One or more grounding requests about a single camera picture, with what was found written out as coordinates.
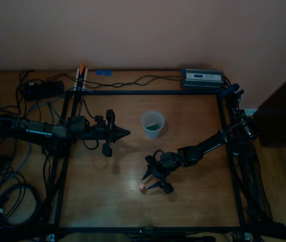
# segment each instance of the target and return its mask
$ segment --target blue tape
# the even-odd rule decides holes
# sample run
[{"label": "blue tape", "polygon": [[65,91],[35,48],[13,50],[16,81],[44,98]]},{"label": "blue tape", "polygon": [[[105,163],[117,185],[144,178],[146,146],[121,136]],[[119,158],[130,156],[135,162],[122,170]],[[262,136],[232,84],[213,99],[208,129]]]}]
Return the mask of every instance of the blue tape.
[{"label": "blue tape", "polygon": [[104,76],[111,76],[112,75],[112,71],[104,71]]},{"label": "blue tape", "polygon": [[104,71],[103,70],[97,70],[96,75],[102,76],[102,75],[104,75]]}]

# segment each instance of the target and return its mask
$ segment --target electrical wire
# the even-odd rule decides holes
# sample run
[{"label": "electrical wire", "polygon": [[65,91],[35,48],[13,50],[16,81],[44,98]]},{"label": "electrical wire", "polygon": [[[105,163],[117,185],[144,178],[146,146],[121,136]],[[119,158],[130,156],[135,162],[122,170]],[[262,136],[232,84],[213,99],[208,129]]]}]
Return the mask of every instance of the electrical wire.
[{"label": "electrical wire", "polygon": [[[82,91],[89,92],[89,93],[94,93],[94,91],[90,91],[90,90],[87,90],[87,89],[83,89],[83,88],[81,88],[81,87],[70,87],[70,88],[68,88],[64,93],[62,93],[58,98],[56,98],[55,100],[51,101],[50,103],[53,104],[53,103],[55,103],[55,102],[58,102],[60,99],[62,99],[62,98],[65,96],[65,94],[66,94],[67,91],[75,90],[75,89],[76,89],[76,90],[82,90]],[[42,107],[42,106],[46,106],[46,105],[48,105],[48,103],[41,103],[41,104],[38,104],[38,105],[34,106],[33,108],[31,108],[31,109],[28,111],[27,115],[28,115],[30,112],[32,112],[33,110],[35,110],[36,108]]]},{"label": "electrical wire", "polygon": [[37,105],[38,110],[39,110],[39,122],[41,122],[41,110],[40,110],[40,107],[38,106],[38,100],[36,101],[36,105]]},{"label": "electrical wire", "polygon": [[[49,160],[49,157],[47,156],[46,153],[44,153],[46,159],[43,163],[43,167],[42,167],[42,176],[43,176],[43,181],[44,181],[44,187],[46,189],[46,192],[48,192],[48,189],[47,189],[47,183],[48,183],[48,180],[49,180],[49,176],[50,176],[50,167],[51,167],[51,162]],[[45,171],[46,171],[46,165],[47,165],[47,162],[49,162],[49,173],[48,173],[48,179],[46,179],[46,175],[45,175]]]},{"label": "electrical wire", "polygon": [[[78,82],[78,78],[75,78],[75,77],[72,77],[70,75],[64,75],[65,77],[67,77],[68,79],[70,79],[71,81],[73,82]],[[138,83],[138,81],[140,81],[141,79],[143,78],[152,78],[151,80],[149,80],[148,82],[146,83]],[[138,85],[138,86],[146,86],[148,85],[149,83],[155,81],[156,79],[164,79],[164,80],[168,80],[168,81],[176,81],[176,82],[180,82],[181,80],[178,80],[178,79],[172,79],[172,78],[181,78],[181,76],[154,76],[154,75],[145,75],[145,76],[142,76],[138,79],[136,79],[135,81],[133,82],[128,82],[128,83],[113,83],[113,84],[101,84],[101,83],[98,83],[98,82],[91,82],[91,81],[85,81],[85,80],[81,80],[85,83],[89,83],[89,84],[95,84],[96,86],[92,87],[92,86],[89,86],[89,85],[86,85],[84,84],[85,86],[89,87],[89,88],[92,88],[92,89],[95,89],[95,88],[99,88],[99,87],[114,87],[114,88],[120,88],[120,87],[123,87],[123,86],[130,86],[130,85]]]},{"label": "electrical wire", "polygon": [[[17,115],[19,116],[21,114],[21,107],[20,107],[20,103],[23,99],[23,94],[22,94],[22,83],[24,82],[25,78],[31,73],[33,72],[32,70],[31,71],[24,71],[24,72],[21,72],[20,75],[19,75],[19,84],[16,88],[16,103],[17,105],[7,105],[7,106],[4,106],[4,107],[1,107],[0,108],[0,112],[5,112],[5,113],[9,113],[9,114],[12,114],[12,115]],[[5,110],[7,108],[17,108],[18,109],[18,113],[14,113],[14,112],[11,112],[11,111],[8,111],[8,110]]]},{"label": "electrical wire", "polygon": [[230,242],[230,240],[227,238],[227,236],[224,234],[224,238],[227,242]]},{"label": "electrical wire", "polygon": [[123,233],[123,235],[125,235],[126,237],[128,237],[131,241],[140,241],[140,240],[142,240],[142,238],[132,238],[131,236],[129,236],[129,235],[126,234],[126,233]]},{"label": "electrical wire", "polygon": [[[22,223],[19,223],[19,224],[15,224],[15,225],[11,225],[8,223],[7,221],[7,217],[6,215],[3,215],[1,212],[0,212],[0,226],[1,227],[17,227],[17,226],[21,226],[23,224],[26,224],[27,222],[29,222],[30,220],[33,219],[33,217],[37,214],[37,212],[39,211],[40,209],[40,206],[41,206],[41,199],[40,199],[40,195],[38,193],[38,191],[34,188],[34,186],[32,185],[28,185],[28,184],[16,184],[16,185],[13,185],[11,186],[10,188],[8,188],[5,192],[2,193],[2,195],[0,196],[0,208],[3,208],[4,207],[4,204],[7,202],[7,197],[9,196],[10,193],[12,193],[14,190],[16,189],[21,189],[21,188],[24,188],[24,189],[28,189],[31,191],[35,201],[36,201],[36,206],[35,206],[35,209],[33,211],[33,213],[31,214],[31,216],[23,221]],[[18,208],[18,206],[20,205],[20,203],[22,202],[22,200],[19,200],[18,202],[15,203],[15,205],[13,206],[14,209],[11,210],[11,213],[10,213],[10,216],[13,214],[13,212]]]},{"label": "electrical wire", "polygon": [[84,144],[84,146],[85,146],[88,150],[96,150],[96,149],[98,148],[98,146],[99,146],[99,141],[98,141],[98,139],[95,139],[95,141],[96,141],[96,146],[95,146],[94,148],[88,147],[88,146],[86,145],[86,143],[85,143],[85,140],[83,140],[83,144]]},{"label": "electrical wire", "polygon": [[28,151],[28,153],[27,153],[26,158],[25,158],[24,161],[21,163],[21,165],[16,169],[16,171],[14,171],[12,175],[10,175],[8,178],[6,178],[5,181],[7,181],[7,180],[11,179],[12,177],[14,177],[14,175],[23,167],[23,165],[27,162],[30,153],[31,153],[31,143],[29,142],[29,151]]},{"label": "electrical wire", "polygon": [[239,95],[239,101],[238,101],[238,109],[239,109],[239,103],[242,100],[242,95],[239,92],[238,92],[238,95]]},{"label": "electrical wire", "polygon": [[84,103],[84,106],[85,106],[85,109],[86,109],[86,112],[88,113],[89,117],[91,117],[92,119],[95,120],[95,118],[91,115],[91,113],[89,112],[88,108],[87,108],[87,104],[85,102],[85,100],[83,99],[83,103]]},{"label": "electrical wire", "polygon": [[49,111],[50,111],[52,125],[54,125],[54,117],[53,117],[52,109],[51,109],[51,106],[50,106],[50,102],[47,102],[47,105],[48,105],[48,108],[49,108]]},{"label": "electrical wire", "polygon": [[[256,149],[255,149],[255,146],[254,146],[253,143],[251,143],[251,146],[252,146],[252,148],[253,148],[253,151],[254,151],[254,153],[255,153],[256,160],[257,160],[256,163],[257,163],[257,165],[258,165],[258,173],[259,173],[260,183],[263,184],[263,179],[262,179],[262,174],[261,174],[261,168],[260,168],[260,163],[259,163],[258,158],[257,158]],[[270,213],[270,215],[272,216],[272,211],[271,211],[270,204],[269,204],[268,199],[267,199],[267,196],[266,196],[265,189],[263,189],[262,191],[263,191],[264,199],[265,199],[266,204],[267,204],[267,206],[268,206],[269,213]]]},{"label": "electrical wire", "polygon": [[226,76],[224,76],[224,78],[225,78],[226,81],[228,82],[228,86],[231,86],[232,84],[231,84],[231,82],[229,81],[229,79],[228,79]]},{"label": "electrical wire", "polygon": [[77,115],[77,118],[74,120],[74,121],[67,121],[67,120],[64,120],[57,112],[57,110],[52,106],[52,104],[50,102],[48,102],[48,107],[49,109],[51,110],[51,113],[52,113],[52,110],[54,111],[55,115],[59,118],[60,121],[62,121],[63,123],[65,124],[75,124],[78,122],[80,116],[81,116],[81,112],[82,112],[82,106],[83,106],[83,102],[81,102],[80,104],[80,107],[79,107],[79,112],[78,112],[78,115]]},{"label": "electrical wire", "polygon": [[[7,168],[4,167],[3,170],[6,169],[6,171],[4,171],[4,173],[3,173],[3,170],[0,171],[0,177],[2,177],[2,179],[0,181],[0,188],[7,180],[9,180],[10,176],[14,173],[13,172],[13,168],[11,167],[11,164],[12,164],[12,161],[13,161],[13,159],[15,157],[16,147],[17,147],[17,139],[15,140],[14,150],[13,150],[13,153],[12,153],[12,159],[11,159],[10,164],[8,164]],[[15,178],[18,181],[18,183],[21,183],[19,178],[18,178],[18,176],[20,176],[23,179],[23,182],[25,183],[24,177],[20,173],[18,173],[18,172],[16,172],[16,175],[13,176],[12,178]],[[17,209],[17,207],[20,205],[21,201],[23,200],[24,195],[25,195],[25,190],[24,190],[24,192],[22,194],[22,191],[20,189],[17,201],[15,202],[14,206],[9,210],[9,212],[6,214],[6,217],[9,217]]]},{"label": "electrical wire", "polygon": [[59,74],[54,75],[54,76],[52,76],[52,77],[48,77],[48,78],[47,78],[47,82],[52,82],[52,81],[54,81],[54,80],[56,80],[56,79],[58,79],[58,78],[60,78],[60,77],[63,77],[64,75],[68,75],[68,74],[74,72],[75,70],[77,70],[77,68],[75,68],[75,69],[73,69],[72,71],[67,72],[67,73],[59,73]]}]

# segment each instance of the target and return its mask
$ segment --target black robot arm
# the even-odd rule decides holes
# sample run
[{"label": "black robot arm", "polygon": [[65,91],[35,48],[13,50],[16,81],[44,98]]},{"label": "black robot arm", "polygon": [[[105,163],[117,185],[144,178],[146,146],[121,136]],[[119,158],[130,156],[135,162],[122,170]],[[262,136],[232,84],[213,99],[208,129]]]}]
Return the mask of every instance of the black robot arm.
[{"label": "black robot arm", "polygon": [[[166,182],[165,178],[179,167],[196,165],[198,161],[203,158],[204,154],[230,142],[233,129],[237,129],[240,134],[242,134],[244,142],[254,141],[258,135],[253,120],[251,118],[242,117],[238,123],[232,124],[226,129],[219,130],[214,136],[211,136],[209,139],[198,145],[180,148],[177,150],[177,153],[164,153],[162,150],[158,150],[153,156],[147,156],[146,161],[148,163],[148,170],[142,179],[147,178],[149,175],[153,175],[155,178],[160,179],[160,181],[150,186],[148,189],[160,187],[165,193],[173,192],[173,187],[170,183]],[[162,152],[162,154],[160,160],[157,161],[156,154],[159,152]]]},{"label": "black robot arm", "polygon": [[115,114],[113,110],[107,110],[106,121],[103,116],[95,116],[96,124],[90,126],[89,121],[84,116],[77,116],[68,119],[59,125],[50,125],[31,121],[25,118],[14,117],[12,115],[0,115],[0,138],[13,137],[28,141],[41,146],[53,146],[57,138],[74,143],[77,138],[80,140],[105,140],[103,154],[106,157],[112,156],[111,142],[130,134],[130,131],[119,128],[115,125]]}]

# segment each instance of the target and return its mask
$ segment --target blue cable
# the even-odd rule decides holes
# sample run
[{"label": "blue cable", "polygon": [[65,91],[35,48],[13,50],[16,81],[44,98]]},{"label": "blue cable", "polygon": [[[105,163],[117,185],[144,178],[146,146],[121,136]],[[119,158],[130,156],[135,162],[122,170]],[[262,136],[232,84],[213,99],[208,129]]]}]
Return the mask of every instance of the blue cable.
[{"label": "blue cable", "polygon": [[224,237],[225,237],[225,240],[227,241],[227,242],[230,242],[230,240],[227,238],[227,236],[224,234]]},{"label": "blue cable", "polygon": [[[77,89],[77,90],[83,90],[85,92],[90,92],[90,93],[93,93],[94,91],[90,91],[90,90],[87,90],[87,89],[84,89],[84,88],[81,88],[81,87],[71,87],[71,88],[68,88],[60,97],[58,97],[56,100],[53,100],[52,102],[50,103],[55,103],[57,101],[59,101],[60,99],[62,99],[64,97],[64,95],[66,94],[67,91],[71,90],[71,89]],[[33,110],[35,110],[36,108],[38,107],[42,107],[42,106],[46,106],[48,105],[48,103],[42,103],[42,104],[38,104],[38,105],[35,105],[32,109],[30,109],[27,113],[27,115],[29,113],[31,113]]]},{"label": "blue cable", "polygon": [[28,154],[26,156],[26,158],[24,159],[24,161],[21,163],[21,165],[13,172],[12,175],[10,175],[5,181],[0,181],[0,184],[3,183],[3,182],[6,182],[8,180],[10,180],[12,177],[14,177],[18,171],[24,166],[24,164],[27,162],[28,158],[29,158],[29,155],[31,153],[31,143],[29,142],[29,151],[28,151]]}]

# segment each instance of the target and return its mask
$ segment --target wooden floor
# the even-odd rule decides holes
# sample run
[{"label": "wooden floor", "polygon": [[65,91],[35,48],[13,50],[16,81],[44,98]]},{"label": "wooden floor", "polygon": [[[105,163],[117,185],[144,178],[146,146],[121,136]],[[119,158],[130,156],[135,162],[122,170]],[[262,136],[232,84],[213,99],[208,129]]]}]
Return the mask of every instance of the wooden floor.
[{"label": "wooden floor", "polygon": [[[286,225],[286,148],[264,148],[258,140],[254,142],[261,165],[262,179],[265,192],[269,200],[274,221]],[[213,233],[201,233],[196,236],[211,235],[216,241],[226,241],[223,235]],[[263,237],[265,242],[285,241]],[[122,234],[71,234],[62,242],[72,241],[129,241]]]},{"label": "wooden floor", "polygon": [[[56,73],[34,73],[31,78],[45,79],[53,74]],[[97,80],[95,74],[90,73],[90,75],[92,79]],[[118,81],[127,82],[142,76],[142,73],[114,75]],[[14,93],[17,76],[18,73],[0,73],[0,104],[14,103],[14,97],[8,96],[7,93]],[[108,79],[110,77],[100,78],[102,80],[97,81],[105,83],[110,81]],[[65,83],[66,87],[72,85],[69,82]],[[160,81],[146,86],[145,90],[162,90],[165,87],[168,90],[179,88],[177,83]],[[141,87],[134,86],[133,89],[141,90]],[[142,166],[140,164],[141,161],[144,162],[146,155],[160,148],[175,151],[182,146],[197,144],[220,129],[216,100],[213,97],[168,96],[162,100],[155,96],[132,96],[126,100],[121,96],[91,97],[87,103],[93,114],[104,115],[107,109],[114,109],[116,124],[131,130],[132,134],[113,144],[115,153],[109,160],[102,157],[100,150],[89,155],[83,146],[79,144],[73,146],[61,226],[238,225],[224,147],[207,154],[203,162],[197,166],[181,168],[171,175],[170,182],[173,183],[176,193],[170,196],[158,191],[143,196],[137,189],[139,180],[145,172],[145,164]],[[54,106],[57,110],[61,110],[62,102],[55,103]],[[166,130],[165,135],[151,143],[144,138],[139,117],[146,110],[156,108],[160,108],[166,116],[170,128]],[[37,120],[37,111],[31,113],[29,118]],[[43,121],[50,121],[48,112],[43,113]],[[6,146],[8,150],[11,149],[10,145],[12,144]],[[286,224],[286,148],[262,148],[258,141],[255,142],[255,147],[274,220]],[[19,143],[17,160],[20,161],[25,157],[27,148],[26,142]],[[33,184],[43,198],[45,192],[41,171],[44,158],[38,146],[32,148],[32,155],[23,167],[22,173],[27,177],[27,182]],[[20,213],[24,214],[24,209],[30,204],[32,197],[26,197],[24,206],[19,210]],[[214,236],[218,241],[225,241],[222,235]],[[112,234],[72,234],[61,241],[129,241],[129,239],[123,235]]]}]

